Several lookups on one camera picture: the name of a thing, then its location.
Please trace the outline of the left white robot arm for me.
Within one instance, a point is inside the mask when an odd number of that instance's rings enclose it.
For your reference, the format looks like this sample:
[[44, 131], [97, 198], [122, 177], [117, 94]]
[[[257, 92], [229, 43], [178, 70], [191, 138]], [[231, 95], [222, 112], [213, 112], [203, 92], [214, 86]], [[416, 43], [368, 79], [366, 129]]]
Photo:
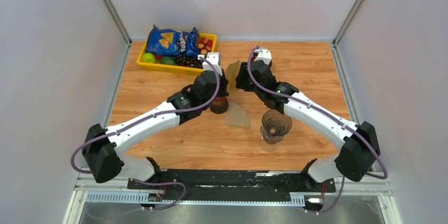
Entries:
[[165, 129], [182, 125], [198, 116], [227, 88], [222, 69], [205, 70], [194, 83], [168, 97], [156, 108], [127, 122], [103, 128], [92, 125], [81, 154], [97, 183], [118, 176], [140, 179], [148, 189], [156, 189], [162, 176], [148, 159], [126, 158], [125, 152], [142, 140]]

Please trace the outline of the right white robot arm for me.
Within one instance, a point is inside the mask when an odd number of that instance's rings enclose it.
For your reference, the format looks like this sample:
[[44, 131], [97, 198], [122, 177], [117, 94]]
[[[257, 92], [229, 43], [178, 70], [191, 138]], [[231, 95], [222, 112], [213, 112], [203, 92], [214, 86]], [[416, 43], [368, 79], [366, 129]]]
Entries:
[[323, 181], [345, 177], [359, 182], [374, 162], [380, 161], [380, 147], [374, 126], [357, 124], [335, 115], [287, 82], [277, 81], [263, 61], [243, 62], [236, 77], [238, 89], [254, 92], [269, 108], [295, 118], [327, 138], [338, 154], [307, 163], [302, 185], [315, 191]]

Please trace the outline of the paper coffee filter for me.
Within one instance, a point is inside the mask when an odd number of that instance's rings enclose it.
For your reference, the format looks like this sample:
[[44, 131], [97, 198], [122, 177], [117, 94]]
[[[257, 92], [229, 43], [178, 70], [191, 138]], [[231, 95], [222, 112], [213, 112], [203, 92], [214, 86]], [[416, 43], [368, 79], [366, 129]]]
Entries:
[[236, 77], [238, 76], [239, 70], [241, 66], [241, 61], [237, 60], [228, 65], [225, 74], [228, 80], [227, 92], [229, 95], [235, 94], [238, 89], [236, 88]]

